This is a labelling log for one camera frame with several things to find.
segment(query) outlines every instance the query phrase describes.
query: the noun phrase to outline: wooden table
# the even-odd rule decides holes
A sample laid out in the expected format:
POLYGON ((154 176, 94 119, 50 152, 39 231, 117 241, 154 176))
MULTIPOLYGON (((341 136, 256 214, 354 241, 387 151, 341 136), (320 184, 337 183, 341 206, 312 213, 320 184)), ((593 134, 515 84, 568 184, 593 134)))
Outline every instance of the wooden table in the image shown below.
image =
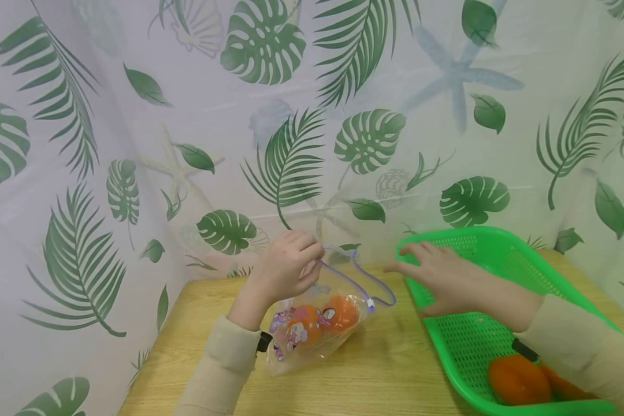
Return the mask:
MULTIPOLYGON (((624 312, 562 255, 541 251, 624 331, 624 312)), ((260 354, 243 389, 237 416, 477 415, 444 376, 427 332, 399 275, 382 276, 399 303, 322 363, 271 377, 260 354)), ((226 314, 242 279, 193 281, 185 286, 118 416, 171 415, 203 353, 217 316, 226 314)), ((263 328, 267 328, 267 315, 263 328)))

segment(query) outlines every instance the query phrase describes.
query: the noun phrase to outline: plastic bag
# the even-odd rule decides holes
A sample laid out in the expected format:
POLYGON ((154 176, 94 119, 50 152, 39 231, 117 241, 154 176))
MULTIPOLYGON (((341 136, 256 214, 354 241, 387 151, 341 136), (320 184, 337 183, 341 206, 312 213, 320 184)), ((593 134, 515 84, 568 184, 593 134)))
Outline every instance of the plastic bag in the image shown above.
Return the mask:
POLYGON ((268 371, 273 376, 332 354, 374 312, 375 303, 395 305, 391 289, 360 267, 356 249, 326 248, 322 263, 320 279, 312 288, 276 304, 269 328, 273 341, 266 358, 268 371), (351 259, 357 271, 387 294, 388 301, 370 296, 363 286, 330 266, 332 257, 351 259))

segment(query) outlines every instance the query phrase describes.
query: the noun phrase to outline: mesh basket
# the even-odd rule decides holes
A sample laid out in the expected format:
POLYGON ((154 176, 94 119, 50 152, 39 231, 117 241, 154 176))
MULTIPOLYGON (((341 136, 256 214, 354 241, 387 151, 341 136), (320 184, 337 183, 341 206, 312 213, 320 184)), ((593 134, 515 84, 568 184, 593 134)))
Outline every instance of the mesh basket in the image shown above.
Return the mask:
MULTIPOLYGON (((462 258, 535 293, 554 294, 592 312, 617 329, 594 305, 560 273, 545 262, 524 241, 503 229, 471 227, 422 233, 405 238, 408 242, 430 241, 446 246, 462 258)), ((418 264, 413 255, 399 255, 400 261, 418 264)), ((434 302, 433 295, 417 281, 406 277, 409 291, 420 310, 434 302)), ((423 320, 451 384, 478 411, 486 415, 587 416, 615 413, 604 400, 552 402, 531 406, 506 406, 492 393, 487 379, 488 363, 497 356, 516 354, 510 330, 487 315, 469 313, 423 320)))

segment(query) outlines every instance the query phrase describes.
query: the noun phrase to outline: starfish print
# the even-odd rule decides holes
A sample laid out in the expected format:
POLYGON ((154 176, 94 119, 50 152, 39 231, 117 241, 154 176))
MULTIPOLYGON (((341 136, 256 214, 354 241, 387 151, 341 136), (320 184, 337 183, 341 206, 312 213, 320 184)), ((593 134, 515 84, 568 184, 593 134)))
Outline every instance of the starfish print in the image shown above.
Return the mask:
MULTIPOLYGON (((173 144, 171 136, 169 136, 169 132, 164 124, 159 127, 159 139, 162 142, 164 159, 166 162, 162 164, 151 158, 141 158, 141 165, 143 165, 146 169, 162 173, 172 179, 171 193, 169 194, 172 197, 179 198, 177 195, 179 194, 181 188, 184 188, 186 192, 191 193, 203 205, 205 205, 208 210, 212 211, 212 204, 208 201, 206 195, 203 194, 203 191, 191 180, 191 176, 198 174, 201 170, 191 166, 180 166, 180 162, 178 162, 176 155, 175 145, 173 144)), ((224 162, 224 158, 213 159, 215 166, 219 165, 221 162, 224 162)))
MULTIPOLYGON (((493 1, 493 9, 497 17, 505 5, 506 0, 493 1)), ((451 53, 437 42, 425 27, 417 27, 414 30, 414 38, 443 74, 410 96, 404 102, 401 113, 408 113, 409 110, 422 105, 448 89, 451 91, 453 118, 460 133, 464 133, 467 126, 465 83, 482 84, 502 91, 516 91, 524 88, 524 84, 512 76, 492 69, 471 68, 480 47, 470 40, 467 40, 460 59, 456 61, 451 53)))

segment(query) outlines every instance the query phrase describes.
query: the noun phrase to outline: sleeve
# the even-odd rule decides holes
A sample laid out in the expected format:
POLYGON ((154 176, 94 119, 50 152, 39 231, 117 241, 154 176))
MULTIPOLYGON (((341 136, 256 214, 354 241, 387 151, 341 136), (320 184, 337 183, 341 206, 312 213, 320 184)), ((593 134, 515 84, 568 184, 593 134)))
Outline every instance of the sleeve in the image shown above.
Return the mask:
POLYGON ((221 316, 173 416, 232 415, 254 370, 260 338, 259 332, 247 331, 221 316))
POLYGON ((557 374, 624 414, 624 334, 554 295, 526 332, 514 334, 557 374))

